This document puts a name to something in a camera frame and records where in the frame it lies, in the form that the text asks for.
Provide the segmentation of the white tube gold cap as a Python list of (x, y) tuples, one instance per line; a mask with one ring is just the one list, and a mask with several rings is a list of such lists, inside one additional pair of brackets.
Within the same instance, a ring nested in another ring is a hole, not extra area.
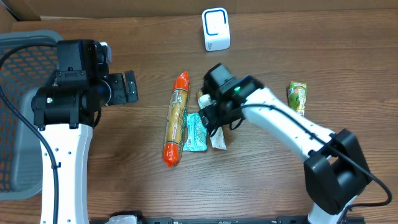
[[(211, 105), (211, 98), (209, 94), (204, 95), (201, 90), (198, 90), (195, 95), (200, 109)], [(216, 134), (210, 138), (210, 141), (213, 148), (227, 150), (222, 128), (217, 129)]]

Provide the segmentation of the teal snack packet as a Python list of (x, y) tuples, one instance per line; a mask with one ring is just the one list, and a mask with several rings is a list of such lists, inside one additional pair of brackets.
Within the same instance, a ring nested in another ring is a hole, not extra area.
[(200, 115), (192, 113), (187, 115), (188, 137), (183, 151), (202, 152), (207, 150), (207, 130), (203, 126)]

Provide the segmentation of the spaghetti packet red ends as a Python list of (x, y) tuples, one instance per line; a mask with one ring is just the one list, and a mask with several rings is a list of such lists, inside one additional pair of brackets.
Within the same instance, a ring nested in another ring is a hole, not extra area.
[(162, 158), (167, 167), (177, 165), (182, 156), (190, 90), (189, 74), (183, 72), (174, 82), (170, 98), (162, 150)]

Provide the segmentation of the green drink carton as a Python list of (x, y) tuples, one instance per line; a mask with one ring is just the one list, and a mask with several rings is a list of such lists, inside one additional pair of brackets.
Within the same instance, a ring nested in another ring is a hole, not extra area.
[(307, 83), (290, 82), (287, 87), (287, 98), (289, 107), (301, 116), (304, 116), (307, 101)]

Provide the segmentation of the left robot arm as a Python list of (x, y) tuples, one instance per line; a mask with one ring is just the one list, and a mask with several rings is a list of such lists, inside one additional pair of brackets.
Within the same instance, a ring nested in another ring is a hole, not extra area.
[(135, 103), (132, 70), (110, 73), (111, 48), (95, 40), (57, 42), (54, 79), (32, 99), (42, 151), (41, 223), (88, 223), (87, 163), (105, 106)]

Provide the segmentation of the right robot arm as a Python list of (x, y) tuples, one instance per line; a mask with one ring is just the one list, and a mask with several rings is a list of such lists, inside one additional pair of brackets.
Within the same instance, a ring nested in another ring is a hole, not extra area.
[(354, 199), (371, 179), (358, 138), (335, 133), (299, 115), (252, 76), (238, 80), (219, 63), (203, 78), (210, 104), (199, 111), (210, 136), (244, 120), (268, 130), (303, 162), (305, 186), (314, 205), (308, 223), (343, 223)]

